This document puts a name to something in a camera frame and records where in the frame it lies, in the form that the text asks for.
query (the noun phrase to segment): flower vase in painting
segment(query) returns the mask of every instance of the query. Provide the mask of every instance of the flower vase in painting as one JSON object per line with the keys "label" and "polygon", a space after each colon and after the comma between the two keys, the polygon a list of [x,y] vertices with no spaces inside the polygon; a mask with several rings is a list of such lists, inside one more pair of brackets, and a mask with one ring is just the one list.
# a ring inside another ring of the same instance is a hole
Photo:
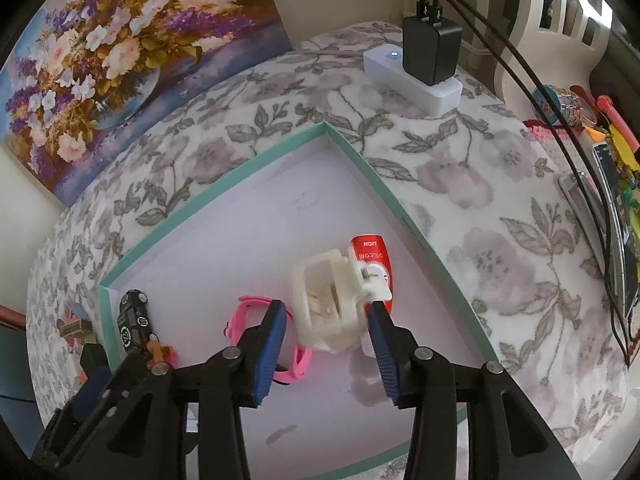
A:
{"label": "flower vase in painting", "polygon": [[288,48],[273,0],[47,0],[0,73],[4,140],[70,205],[163,116]]}

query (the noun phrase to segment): usb charger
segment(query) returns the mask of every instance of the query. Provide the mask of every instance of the usb charger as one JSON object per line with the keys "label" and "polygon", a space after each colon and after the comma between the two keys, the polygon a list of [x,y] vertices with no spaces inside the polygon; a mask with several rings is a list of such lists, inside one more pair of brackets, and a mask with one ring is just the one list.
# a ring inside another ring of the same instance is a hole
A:
{"label": "usb charger", "polygon": [[402,20],[402,68],[432,86],[456,73],[462,27],[442,15],[442,6],[419,0],[417,15]]}

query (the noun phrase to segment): pink marker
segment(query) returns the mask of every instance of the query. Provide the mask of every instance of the pink marker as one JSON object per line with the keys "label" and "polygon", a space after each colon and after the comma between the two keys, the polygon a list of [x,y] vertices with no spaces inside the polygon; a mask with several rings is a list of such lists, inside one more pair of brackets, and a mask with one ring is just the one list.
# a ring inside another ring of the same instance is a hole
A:
{"label": "pink marker", "polygon": [[614,126],[618,129],[620,134],[625,137],[626,143],[631,148],[631,151],[636,153],[638,148],[640,148],[640,142],[636,139],[636,136],[631,131],[631,128],[625,123],[625,120],[620,116],[618,111],[613,107],[613,102],[611,101],[611,97],[608,95],[601,95],[598,97],[596,101],[598,109],[606,114]]}

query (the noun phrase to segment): black toy car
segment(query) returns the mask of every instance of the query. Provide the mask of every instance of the black toy car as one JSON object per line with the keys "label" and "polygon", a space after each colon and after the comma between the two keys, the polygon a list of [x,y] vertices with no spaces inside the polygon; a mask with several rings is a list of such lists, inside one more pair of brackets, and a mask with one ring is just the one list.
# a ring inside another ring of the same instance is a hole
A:
{"label": "black toy car", "polygon": [[136,288],[128,291],[120,300],[118,329],[127,352],[136,348],[147,352],[146,344],[149,340],[157,339],[146,314],[147,301],[146,294]]}

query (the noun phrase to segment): screw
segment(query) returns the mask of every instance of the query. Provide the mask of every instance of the screw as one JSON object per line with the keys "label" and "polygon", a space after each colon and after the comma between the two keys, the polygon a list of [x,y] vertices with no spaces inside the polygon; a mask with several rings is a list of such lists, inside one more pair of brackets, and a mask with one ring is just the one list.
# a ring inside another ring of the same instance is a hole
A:
{"label": "screw", "polygon": [[228,346],[222,351],[222,357],[229,360],[238,359],[241,355],[242,351],[237,346]]}
{"label": "screw", "polygon": [[504,371],[504,367],[498,361],[489,361],[486,364],[486,369],[494,375],[499,375]]}
{"label": "screw", "polygon": [[169,363],[165,363],[164,361],[160,361],[159,363],[156,363],[153,365],[153,367],[151,368],[151,373],[153,375],[166,375],[167,372],[171,370],[171,365]]}
{"label": "screw", "polygon": [[433,357],[433,350],[426,346],[418,346],[418,348],[415,349],[414,355],[421,361],[428,361]]}

